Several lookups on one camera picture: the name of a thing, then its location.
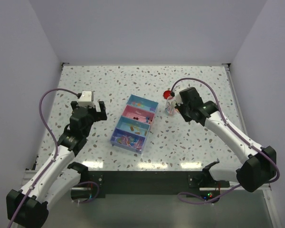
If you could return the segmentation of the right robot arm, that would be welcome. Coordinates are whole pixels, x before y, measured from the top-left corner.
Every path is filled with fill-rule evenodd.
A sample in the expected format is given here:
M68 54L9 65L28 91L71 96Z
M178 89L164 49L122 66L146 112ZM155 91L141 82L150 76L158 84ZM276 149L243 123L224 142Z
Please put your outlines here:
M212 101L203 102L198 91L190 87L178 92L173 107L186 122L195 121L218 136L241 162L239 168L229 168L214 161L203 168L202 181L212 187L218 181L239 183L246 191L254 192L278 176L276 151L253 141L231 121Z

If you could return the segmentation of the pink candy bin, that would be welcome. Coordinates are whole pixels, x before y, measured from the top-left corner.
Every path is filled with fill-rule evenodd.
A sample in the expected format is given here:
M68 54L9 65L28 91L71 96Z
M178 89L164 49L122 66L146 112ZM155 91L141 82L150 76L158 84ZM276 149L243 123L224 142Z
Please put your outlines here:
M122 116L139 121L141 123L152 124L155 118L155 113L127 105L122 113Z

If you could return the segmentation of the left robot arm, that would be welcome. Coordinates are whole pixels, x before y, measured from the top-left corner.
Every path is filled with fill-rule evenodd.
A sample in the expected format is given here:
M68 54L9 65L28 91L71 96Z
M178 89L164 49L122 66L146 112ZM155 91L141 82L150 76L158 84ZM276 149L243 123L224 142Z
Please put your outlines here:
M64 128L50 157L20 190L11 190L6 197L9 227L17 223L25 228L40 228L50 209L74 186L89 184L88 168L74 158L85 146L92 125L107 120L105 104L73 101L69 124Z

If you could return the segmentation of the purple candy bin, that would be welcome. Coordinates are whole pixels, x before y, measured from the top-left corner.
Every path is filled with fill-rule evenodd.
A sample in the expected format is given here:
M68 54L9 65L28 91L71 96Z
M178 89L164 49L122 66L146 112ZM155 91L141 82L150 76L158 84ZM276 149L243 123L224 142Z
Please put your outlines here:
M146 137L115 128L110 143L112 146L141 154L146 143Z

